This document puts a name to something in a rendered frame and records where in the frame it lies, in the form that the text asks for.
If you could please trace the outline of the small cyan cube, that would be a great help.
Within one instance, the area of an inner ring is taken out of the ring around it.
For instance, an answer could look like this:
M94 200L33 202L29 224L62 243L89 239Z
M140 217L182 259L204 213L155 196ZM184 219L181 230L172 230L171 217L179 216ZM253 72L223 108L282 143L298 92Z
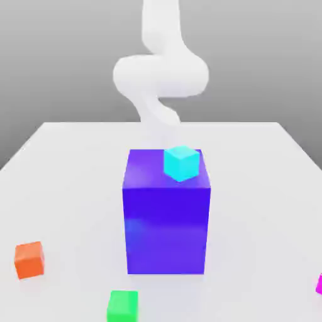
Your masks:
M164 150L164 174L177 182L199 175L200 153L187 146Z

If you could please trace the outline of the small green cube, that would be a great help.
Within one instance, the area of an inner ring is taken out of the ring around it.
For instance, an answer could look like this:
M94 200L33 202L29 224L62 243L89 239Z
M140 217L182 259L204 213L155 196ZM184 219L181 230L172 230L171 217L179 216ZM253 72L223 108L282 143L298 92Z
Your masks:
M138 322L138 291L111 291L107 322Z

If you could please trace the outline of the small orange cube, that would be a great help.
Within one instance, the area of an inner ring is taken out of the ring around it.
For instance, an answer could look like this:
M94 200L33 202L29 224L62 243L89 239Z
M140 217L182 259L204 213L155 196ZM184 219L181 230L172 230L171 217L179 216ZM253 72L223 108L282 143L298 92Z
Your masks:
M19 279L43 275L45 273L45 257L41 242L17 245L14 266Z

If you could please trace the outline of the large purple box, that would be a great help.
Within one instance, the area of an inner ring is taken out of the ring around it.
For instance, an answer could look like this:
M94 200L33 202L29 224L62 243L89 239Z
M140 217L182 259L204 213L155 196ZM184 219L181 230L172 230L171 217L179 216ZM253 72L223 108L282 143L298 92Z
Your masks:
M131 149L123 180L129 274L203 274L211 183L199 175L177 182L164 174L163 150Z

